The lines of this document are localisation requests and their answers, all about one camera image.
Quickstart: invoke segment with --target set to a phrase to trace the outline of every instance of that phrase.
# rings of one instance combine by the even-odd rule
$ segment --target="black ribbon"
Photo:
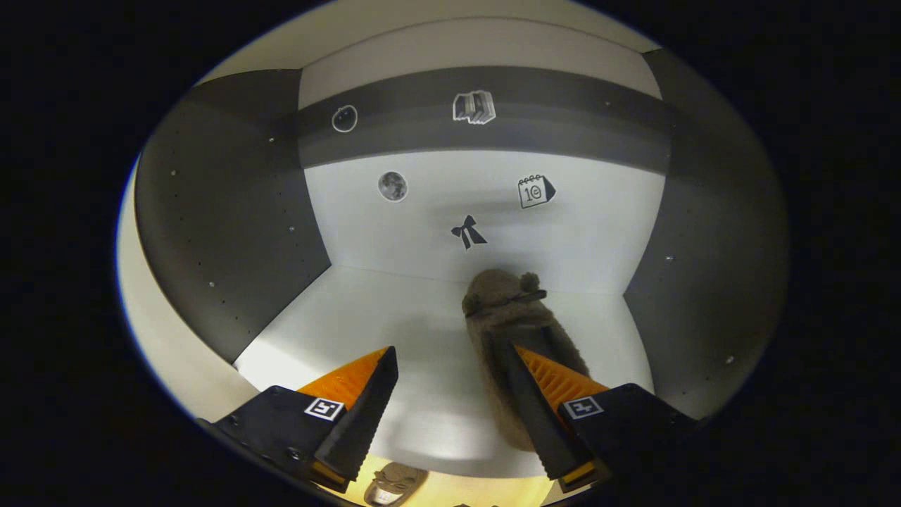
[[[476,224],[476,219],[472,217],[472,215],[466,215],[466,220],[463,221],[463,225],[460,227],[454,227],[450,231],[453,235],[463,240],[463,246],[468,250],[471,246],[469,244],[469,238],[467,238],[467,234],[472,238],[472,242],[475,244],[486,244],[488,241],[479,234],[473,226]]]

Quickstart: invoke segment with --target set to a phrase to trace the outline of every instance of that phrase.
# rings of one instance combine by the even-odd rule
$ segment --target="plush toy ear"
[[[463,298],[463,315],[471,315],[482,308],[482,299],[478,294],[467,294]]]
[[[523,292],[535,292],[538,290],[538,275],[533,272],[527,272],[519,279],[519,288]]]

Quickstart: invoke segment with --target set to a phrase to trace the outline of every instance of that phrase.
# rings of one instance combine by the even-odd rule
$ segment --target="sticker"
[[[344,408],[344,403],[340,401],[332,401],[326,400],[325,398],[316,398],[310,403],[310,406],[304,410],[304,414],[310,414],[313,417],[318,417],[319,419],[325,420],[335,420],[338,417],[338,414],[341,413],[341,409]]]
[[[476,219],[472,217],[472,215],[466,215],[466,220],[463,221],[463,225],[459,227],[454,227],[450,230],[450,232],[457,236],[458,238],[463,240],[463,246],[466,247],[466,251],[469,251],[469,248],[472,246],[469,244],[469,239],[472,238],[472,243],[474,244],[487,244],[488,240],[482,237],[481,234],[478,233],[475,227]]]
[[[572,419],[582,419],[583,417],[593,416],[604,411],[591,396],[571,400],[563,403],[566,411]]]
[[[357,108],[351,105],[341,106],[332,115],[332,128],[346,134],[357,126]]]
[[[538,206],[557,195],[557,189],[541,174],[519,180],[519,204],[527,207]]]
[[[453,119],[466,120],[470,125],[484,125],[495,119],[495,100],[483,90],[458,93],[453,99]]]
[[[406,191],[406,178],[399,172],[389,171],[378,178],[378,192],[388,201],[404,200]]]

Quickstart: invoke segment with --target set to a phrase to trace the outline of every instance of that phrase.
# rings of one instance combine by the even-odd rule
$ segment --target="gray side wall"
[[[766,153],[738,113],[668,51],[645,58],[681,118],[657,222],[624,297],[656,393],[703,417],[741,386],[775,328],[787,216]]]
[[[137,169],[150,268],[176,312],[229,363],[330,265],[291,126],[300,77],[262,70],[191,89]]]

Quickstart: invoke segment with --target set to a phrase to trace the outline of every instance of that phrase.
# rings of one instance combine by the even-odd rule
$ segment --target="brown plush toy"
[[[473,279],[463,298],[466,328],[476,348],[497,428],[507,443],[524,451],[534,447],[516,411],[506,371],[497,360],[503,351],[500,347],[513,342],[588,376],[585,361],[569,335],[542,304],[547,292],[538,285],[534,273],[516,278],[509,272],[488,270]]]

